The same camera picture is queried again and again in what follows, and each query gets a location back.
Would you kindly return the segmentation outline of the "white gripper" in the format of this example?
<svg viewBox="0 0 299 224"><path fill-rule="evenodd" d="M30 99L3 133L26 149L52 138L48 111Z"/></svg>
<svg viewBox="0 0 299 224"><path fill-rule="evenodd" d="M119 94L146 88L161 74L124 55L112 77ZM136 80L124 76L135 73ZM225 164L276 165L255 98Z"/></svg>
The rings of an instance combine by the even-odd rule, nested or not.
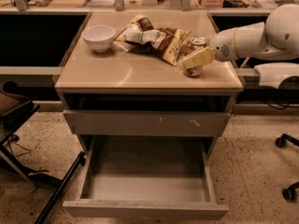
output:
<svg viewBox="0 0 299 224"><path fill-rule="evenodd" d="M184 69L203 66L212 63L214 59L220 62L235 61L234 35L235 28L223 30L209 38L209 47L196 49L193 53L185 56L182 60Z"/></svg>

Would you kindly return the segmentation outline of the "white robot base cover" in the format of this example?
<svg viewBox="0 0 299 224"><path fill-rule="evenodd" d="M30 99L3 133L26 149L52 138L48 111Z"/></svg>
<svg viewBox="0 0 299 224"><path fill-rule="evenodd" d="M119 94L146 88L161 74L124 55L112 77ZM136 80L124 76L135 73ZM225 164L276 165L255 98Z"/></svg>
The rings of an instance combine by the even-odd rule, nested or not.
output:
<svg viewBox="0 0 299 224"><path fill-rule="evenodd" d="M259 85L278 89L290 77L299 77L298 63L264 63L254 66L259 74Z"/></svg>

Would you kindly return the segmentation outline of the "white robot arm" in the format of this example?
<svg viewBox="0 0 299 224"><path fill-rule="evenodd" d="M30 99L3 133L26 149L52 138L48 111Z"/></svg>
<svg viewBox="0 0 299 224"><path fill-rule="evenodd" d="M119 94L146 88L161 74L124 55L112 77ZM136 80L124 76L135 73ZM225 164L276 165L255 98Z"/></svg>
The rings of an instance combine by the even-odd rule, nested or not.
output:
<svg viewBox="0 0 299 224"><path fill-rule="evenodd" d="M266 22L223 30L178 61L182 70L212 63L256 58L266 61L296 59L299 55L299 6L286 4L273 10Z"/></svg>

